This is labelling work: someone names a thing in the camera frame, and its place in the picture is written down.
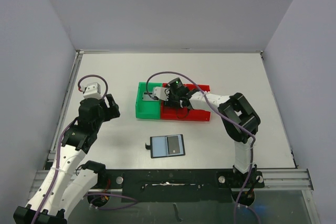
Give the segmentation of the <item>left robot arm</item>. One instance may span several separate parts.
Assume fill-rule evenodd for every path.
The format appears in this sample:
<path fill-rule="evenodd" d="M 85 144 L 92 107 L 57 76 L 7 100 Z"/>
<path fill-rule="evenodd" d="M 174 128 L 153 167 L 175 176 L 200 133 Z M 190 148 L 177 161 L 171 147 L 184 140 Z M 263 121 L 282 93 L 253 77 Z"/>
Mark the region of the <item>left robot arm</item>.
<path fill-rule="evenodd" d="M 78 116 L 61 134 L 56 157 L 44 181 L 26 206 L 16 208 L 16 223 L 67 223 L 88 190 L 106 184 L 105 165 L 93 161 L 85 163 L 83 173 L 75 180 L 71 178 L 96 141 L 102 124 L 119 116 L 119 107 L 111 94 L 80 102 Z"/>

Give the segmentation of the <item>black leather card holder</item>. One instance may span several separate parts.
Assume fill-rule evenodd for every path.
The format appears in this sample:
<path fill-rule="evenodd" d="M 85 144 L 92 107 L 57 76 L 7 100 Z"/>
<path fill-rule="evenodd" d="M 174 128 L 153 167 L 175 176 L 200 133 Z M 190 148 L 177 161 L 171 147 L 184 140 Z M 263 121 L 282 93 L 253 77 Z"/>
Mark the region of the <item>black leather card holder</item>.
<path fill-rule="evenodd" d="M 167 146 L 167 137 L 179 135 L 180 147 L 182 149 L 182 154 L 169 155 L 168 154 L 168 146 Z M 184 156 L 185 146 L 184 146 L 184 138 L 182 134 L 175 135 L 163 135 L 163 136 L 151 136 L 150 143 L 145 143 L 145 149 L 150 151 L 151 158 L 164 158 L 164 157 L 175 157 L 175 156 Z"/>

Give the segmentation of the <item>green plastic bin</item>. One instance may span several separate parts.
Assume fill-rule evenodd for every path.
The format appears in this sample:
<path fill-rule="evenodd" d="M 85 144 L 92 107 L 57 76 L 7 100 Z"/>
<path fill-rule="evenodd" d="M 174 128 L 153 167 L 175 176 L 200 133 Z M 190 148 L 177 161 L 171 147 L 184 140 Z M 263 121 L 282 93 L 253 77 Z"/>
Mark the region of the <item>green plastic bin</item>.
<path fill-rule="evenodd" d="M 148 83 L 148 90 L 146 89 L 146 82 L 139 82 L 138 92 L 135 102 L 135 116 L 137 119 L 160 119 L 161 101 L 142 101 L 143 92 L 152 92 L 154 87 L 161 87 L 162 83 Z"/>

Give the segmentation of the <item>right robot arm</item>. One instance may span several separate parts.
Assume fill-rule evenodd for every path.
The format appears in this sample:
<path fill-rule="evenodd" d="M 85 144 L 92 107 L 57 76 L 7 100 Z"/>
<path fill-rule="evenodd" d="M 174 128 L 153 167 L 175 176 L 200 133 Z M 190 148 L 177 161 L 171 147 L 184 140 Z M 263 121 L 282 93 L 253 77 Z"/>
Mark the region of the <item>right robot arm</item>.
<path fill-rule="evenodd" d="M 175 78 L 165 87 L 156 88 L 154 95 L 174 108 L 212 111 L 219 115 L 229 137 L 235 144 L 234 182 L 241 187 L 251 183 L 254 165 L 253 148 L 256 133 L 261 123 L 260 117 L 244 95 L 216 95 L 195 86 L 189 89 Z"/>

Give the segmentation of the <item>red plastic bin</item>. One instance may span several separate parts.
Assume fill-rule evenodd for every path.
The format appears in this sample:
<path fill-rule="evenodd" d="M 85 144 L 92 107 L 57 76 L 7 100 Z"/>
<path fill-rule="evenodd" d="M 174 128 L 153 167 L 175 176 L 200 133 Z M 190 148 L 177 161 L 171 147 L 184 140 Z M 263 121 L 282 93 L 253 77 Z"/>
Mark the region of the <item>red plastic bin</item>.
<path fill-rule="evenodd" d="M 168 100 L 161 101 L 161 119 L 185 120 L 189 115 L 189 109 L 180 106 L 179 96 L 172 91 L 167 83 L 163 83 L 162 87 L 168 88 Z"/>
<path fill-rule="evenodd" d="M 186 87 L 189 88 L 189 90 L 196 89 L 196 86 L 193 84 L 186 84 Z M 209 85 L 200 85 L 200 88 L 202 88 L 205 92 L 210 92 L 210 86 Z M 189 110 L 189 109 L 183 109 L 182 112 L 182 120 L 184 121 L 200 121 L 200 122 L 208 122 L 210 120 L 211 113 L 204 110 Z"/>

